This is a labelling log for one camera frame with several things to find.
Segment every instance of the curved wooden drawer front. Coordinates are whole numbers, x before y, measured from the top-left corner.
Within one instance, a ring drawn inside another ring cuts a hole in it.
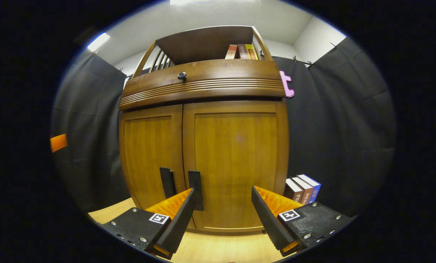
[[[186,81],[178,73],[186,72]],[[176,65],[126,83],[119,110],[174,100],[220,96],[285,97],[276,63],[262,60],[208,60]]]

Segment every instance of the wooden shelf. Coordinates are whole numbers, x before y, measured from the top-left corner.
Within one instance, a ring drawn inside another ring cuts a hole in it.
[[[252,44],[248,26],[218,26],[180,32],[156,40],[175,65],[225,58],[230,44]]]

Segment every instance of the black handle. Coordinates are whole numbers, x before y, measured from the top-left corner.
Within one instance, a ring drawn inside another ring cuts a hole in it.
[[[193,188],[196,192],[197,197],[196,205],[194,207],[194,210],[197,211],[204,211],[203,209],[203,196],[202,196],[202,179],[200,177],[199,171],[189,171],[189,186],[190,188]]]
[[[180,79],[180,80],[186,80],[186,77],[187,77],[187,74],[185,72],[181,72],[177,76],[177,78]]]
[[[160,167],[161,182],[163,183],[164,196],[170,198],[176,195],[173,171],[169,168]]]

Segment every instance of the wooden door panel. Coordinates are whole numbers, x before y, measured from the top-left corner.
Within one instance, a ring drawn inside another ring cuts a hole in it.
[[[120,153],[124,177],[138,208],[165,199],[160,167],[173,170],[176,192],[185,188],[182,160],[182,105],[121,115]]]
[[[184,169],[198,170],[202,176],[205,211],[194,211],[197,229],[263,229],[251,202],[251,188],[256,185],[283,193],[280,181],[284,182],[288,165],[288,157],[278,159],[285,154],[282,144],[288,147],[281,131],[288,128],[287,120],[281,119],[286,111],[278,103],[184,105]]]

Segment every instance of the book spine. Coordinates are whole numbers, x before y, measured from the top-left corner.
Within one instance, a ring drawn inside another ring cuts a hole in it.
[[[232,59],[236,58],[237,49],[238,49],[238,45],[229,45],[225,60],[232,60]]]
[[[293,194],[294,192],[291,187],[289,185],[286,185],[284,188],[283,196],[289,199],[293,199]]]
[[[257,54],[255,53],[255,50],[253,49],[253,45],[246,45],[247,52],[249,54],[249,59],[251,60],[257,60]]]
[[[249,53],[247,52],[247,48],[245,44],[238,44],[239,58],[242,60],[249,59]]]
[[[309,203],[309,199],[310,199],[310,195],[312,194],[312,190],[314,190],[314,187],[307,188],[306,190],[304,190],[303,201],[300,203],[302,203],[303,205],[307,205]]]
[[[312,191],[312,195],[310,196],[309,203],[315,202],[315,198],[317,198],[319,190],[320,190],[320,184],[314,186],[314,190]]]
[[[303,195],[304,195],[304,190],[300,190],[300,191],[294,193],[295,198],[293,200],[298,202],[298,203],[301,203]]]

